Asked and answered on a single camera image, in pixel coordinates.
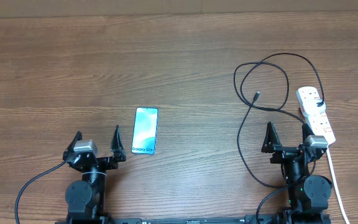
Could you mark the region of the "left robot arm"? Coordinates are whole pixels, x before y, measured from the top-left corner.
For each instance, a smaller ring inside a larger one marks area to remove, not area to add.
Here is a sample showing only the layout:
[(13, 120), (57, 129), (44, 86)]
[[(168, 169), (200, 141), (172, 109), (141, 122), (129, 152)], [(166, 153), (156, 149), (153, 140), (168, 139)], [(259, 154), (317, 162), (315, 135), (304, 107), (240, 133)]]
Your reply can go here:
[(110, 213), (104, 211), (106, 194), (106, 172), (118, 168), (126, 161), (126, 152), (121, 142), (119, 126), (116, 126), (111, 141), (111, 156), (98, 157), (98, 148), (92, 139), (84, 140), (77, 132), (63, 152), (63, 160), (81, 173), (81, 180), (72, 182), (66, 189), (68, 204), (66, 223), (114, 223)]

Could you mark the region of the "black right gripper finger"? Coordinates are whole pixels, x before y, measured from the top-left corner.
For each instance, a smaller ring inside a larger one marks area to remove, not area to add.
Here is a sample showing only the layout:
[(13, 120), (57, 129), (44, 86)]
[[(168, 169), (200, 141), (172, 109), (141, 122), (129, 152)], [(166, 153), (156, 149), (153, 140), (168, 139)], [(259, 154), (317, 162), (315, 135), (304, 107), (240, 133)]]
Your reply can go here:
[(302, 124), (302, 144), (310, 145), (310, 139), (314, 136), (314, 132), (307, 123)]
[(267, 123), (267, 130), (262, 147), (281, 147), (282, 144), (272, 122)]

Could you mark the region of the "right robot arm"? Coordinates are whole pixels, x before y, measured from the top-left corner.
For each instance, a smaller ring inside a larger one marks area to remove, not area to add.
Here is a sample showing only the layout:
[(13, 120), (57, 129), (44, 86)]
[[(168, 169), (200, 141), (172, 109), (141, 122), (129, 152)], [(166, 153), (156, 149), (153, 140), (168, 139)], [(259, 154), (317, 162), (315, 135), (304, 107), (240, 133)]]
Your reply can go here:
[(322, 175), (313, 175), (308, 164), (319, 160), (328, 150), (324, 136), (315, 135), (307, 124), (302, 125), (303, 141), (296, 147), (286, 147), (280, 142), (272, 122), (267, 123), (261, 151), (271, 153), (270, 162), (282, 166), (285, 186), (266, 196), (269, 199), (282, 190), (288, 192), (289, 207), (273, 215), (260, 215), (265, 200), (257, 207), (257, 223), (330, 223), (323, 211), (328, 208), (333, 183)]

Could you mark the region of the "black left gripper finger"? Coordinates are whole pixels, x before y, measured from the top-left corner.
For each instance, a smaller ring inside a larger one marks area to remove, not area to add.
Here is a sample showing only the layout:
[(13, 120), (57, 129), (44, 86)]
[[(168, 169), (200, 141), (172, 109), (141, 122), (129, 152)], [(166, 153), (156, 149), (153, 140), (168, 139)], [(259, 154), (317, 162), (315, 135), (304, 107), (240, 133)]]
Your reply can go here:
[(73, 152), (74, 151), (74, 147), (75, 147), (75, 144), (82, 140), (82, 133), (81, 131), (78, 131), (75, 135), (75, 137), (73, 138), (72, 142), (69, 144), (68, 146), (68, 152)]
[(116, 125), (116, 128), (114, 130), (114, 134), (111, 140), (110, 151), (113, 153), (122, 153), (124, 151), (120, 137), (119, 125)]

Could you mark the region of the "Samsung Galaxy smartphone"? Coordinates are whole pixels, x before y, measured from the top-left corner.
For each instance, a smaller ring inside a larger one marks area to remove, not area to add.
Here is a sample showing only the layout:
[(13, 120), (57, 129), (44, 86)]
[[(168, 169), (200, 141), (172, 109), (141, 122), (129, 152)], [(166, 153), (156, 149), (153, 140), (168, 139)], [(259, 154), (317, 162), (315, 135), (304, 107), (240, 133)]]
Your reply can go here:
[(158, 109), (138, 107), (135, 111), (131, 151), (134, 154), (155, 154)]

